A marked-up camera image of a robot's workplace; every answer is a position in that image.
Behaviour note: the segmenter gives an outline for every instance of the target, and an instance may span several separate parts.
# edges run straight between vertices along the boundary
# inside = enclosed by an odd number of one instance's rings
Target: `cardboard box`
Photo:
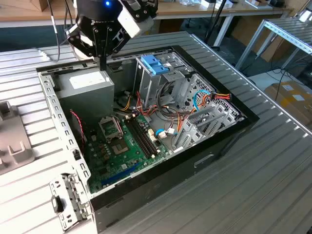
[[[1,0],[1,4],[33,11],[44,11],[48,6],[47,0]]]
[[[278,83],[265,89],[265,93],[275,99]],[[289,114],[312,129],[312,94],[294,81],[282,82],[276,102]]]

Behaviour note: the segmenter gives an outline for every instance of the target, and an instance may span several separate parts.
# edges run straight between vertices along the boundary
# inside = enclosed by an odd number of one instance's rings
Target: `metal frame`
[[[256,41],[262,33],[264,28],[268,28],[271,30],[271,33],[261,46],[258,51],[258,55],[262,53],[262,51],[268,46],[270,41],[272,41],[272,37],[276,34],[280,37],[284,38],[288,42],[292,43],[297,47],[297,49],[292,53],[289,59],[283,64],[282,68],[285,68],[287,64],[292,60],[295,54],[299,51],[299,49],[303,50],[307,54],[312,53],[312,26],[306,23],[300,22],[297,18],[288,18],[288,19],[272,19],[266,20],[264,19],[259,25],[257,31],[253,35],[249,44],[247,45],[245,51],[237,62],[235,68],[239,70],[243,63],[245,62],[247,56],[250,51],[254,47]]]

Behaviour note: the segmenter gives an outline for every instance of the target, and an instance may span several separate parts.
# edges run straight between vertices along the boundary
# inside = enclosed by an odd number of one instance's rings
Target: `wire bundle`
[[[126,110],[129,109],[129,107],[130,107],[130,101],[131,101],[131,96],[129,96],[127,105],[125,106],[125,108],[122,108],[121,111],[126,111]]]

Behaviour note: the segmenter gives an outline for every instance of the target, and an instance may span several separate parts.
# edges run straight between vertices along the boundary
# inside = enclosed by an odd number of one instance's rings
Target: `gray plastic part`
[[[0,175],[34,161],[17,107],[0,102]]]

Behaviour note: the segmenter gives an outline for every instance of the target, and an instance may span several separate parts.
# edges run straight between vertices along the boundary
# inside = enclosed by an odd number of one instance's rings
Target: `slotted table surface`
[[[312,225],[311,133],[186,32],[144,36],[121,53],[180,45],[259,115],[227,155],[105,231],[106,234],[285,234]],[[44,48],[57,56],[56,47]],[[69,46],[61,63],[75,61]],[[33,49],[0,53],[0,100],[18,106],[36,160],[0,176],[1,233],[62,233],[48,183],[70,169],[35,72]],[[96,233],[92,221],[69,233]]]

